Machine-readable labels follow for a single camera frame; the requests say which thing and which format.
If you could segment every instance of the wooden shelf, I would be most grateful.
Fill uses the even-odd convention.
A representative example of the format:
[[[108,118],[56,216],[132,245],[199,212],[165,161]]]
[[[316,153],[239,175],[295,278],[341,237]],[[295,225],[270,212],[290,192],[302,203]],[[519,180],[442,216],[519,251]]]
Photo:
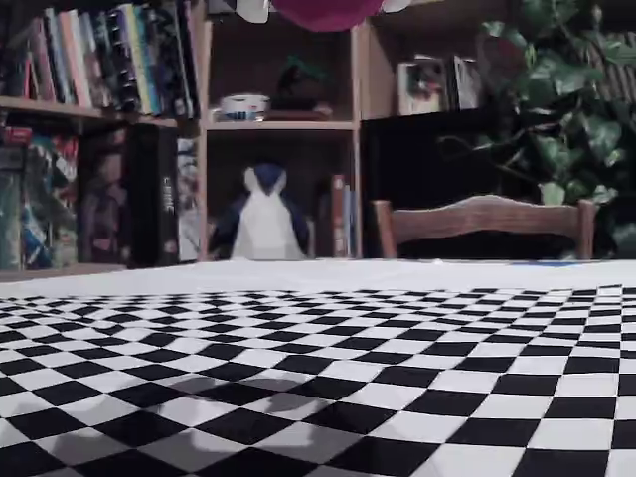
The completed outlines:
[[[0,96],[0,109],[12,109],[24,112],[38,112],[59,116],[78,117],[86,119],[101,119],[106,121],[130,121],[157,126],[177,127],[177,121],[170,118],[143,116],[138,114],[124,114],[105,109],[80,107],[72,104],[60,104],[57,102],[35,101],[22,97]]]
[[[111,273],[113,271],[124,270],[123,265],[110,265],[99,263],[78,263],[68,268],[50,268],[46,270],[20,270],[2,271],[0,270],[0,283],[12,281],[35,280],[37,278],[56,278],[60,276],[92,275],[96,273]]]
[[[207,125],[209,131],[353,131],[353,121],[224,121]]]

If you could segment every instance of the penguin's white belly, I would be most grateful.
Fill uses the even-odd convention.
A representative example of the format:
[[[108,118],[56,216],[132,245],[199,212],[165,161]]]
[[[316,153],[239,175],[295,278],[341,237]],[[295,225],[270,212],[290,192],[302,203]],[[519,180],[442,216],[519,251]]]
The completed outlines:
[[[238,224],[232,258],[251,260],[301,260],[291,215],[277,194],[254,191],[249,196]]]

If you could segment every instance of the wooden chair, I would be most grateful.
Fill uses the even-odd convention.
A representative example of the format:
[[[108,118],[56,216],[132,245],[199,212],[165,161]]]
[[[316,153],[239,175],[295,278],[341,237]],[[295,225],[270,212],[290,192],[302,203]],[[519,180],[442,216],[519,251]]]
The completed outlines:
[[[472,232],[555,234],[576,241],[576,257],[592,258],[596,207],[537,206],[498,196],[476,196],[441,207],[393,211],[388,201],[373,201],[384,258],[398,258],[398,245],[415,239],[446,239]]]

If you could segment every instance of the table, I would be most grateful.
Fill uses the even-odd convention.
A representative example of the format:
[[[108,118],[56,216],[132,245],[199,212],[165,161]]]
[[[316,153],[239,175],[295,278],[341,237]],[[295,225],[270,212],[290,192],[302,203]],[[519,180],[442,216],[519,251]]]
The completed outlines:
[[[11,477],[631,477],[630,262],[219,262],[0,285]]]

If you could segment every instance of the book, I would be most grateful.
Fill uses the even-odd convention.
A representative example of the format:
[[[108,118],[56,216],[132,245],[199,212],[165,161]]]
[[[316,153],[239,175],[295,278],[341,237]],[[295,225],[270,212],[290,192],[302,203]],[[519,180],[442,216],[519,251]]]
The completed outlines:
[[[201,252],[201,211],[196,141],[177,139],[177,216],[179,260],[196,261]]]

